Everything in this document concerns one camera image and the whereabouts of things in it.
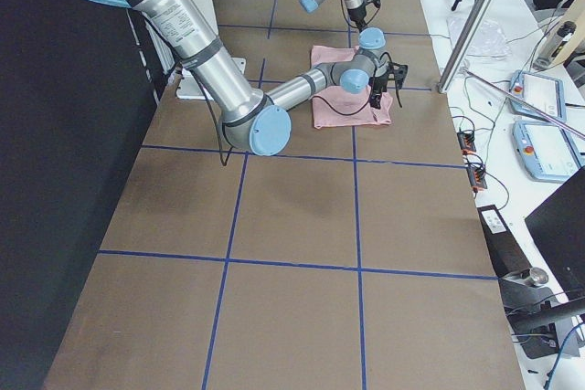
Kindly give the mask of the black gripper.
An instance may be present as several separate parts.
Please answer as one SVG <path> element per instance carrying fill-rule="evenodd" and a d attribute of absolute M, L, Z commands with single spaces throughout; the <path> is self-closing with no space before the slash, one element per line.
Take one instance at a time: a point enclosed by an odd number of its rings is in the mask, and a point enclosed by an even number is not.
<path fill-rule="evenodd" d="M 346 10 L 354 25 L 367 25 L 367 6 L 380 9 L 380 0 L 346 0 Z"/>
<path fill-rule="evenodd" d="M 370 107 L 381 108 L 381 94 L 388 89 L 390 81 L 394 84 L 394 90 L 401 90 L 408 75 L 408 66 L 393 61 L 387 62 L 376 75 L 369 81 L 371 92 Z"/>

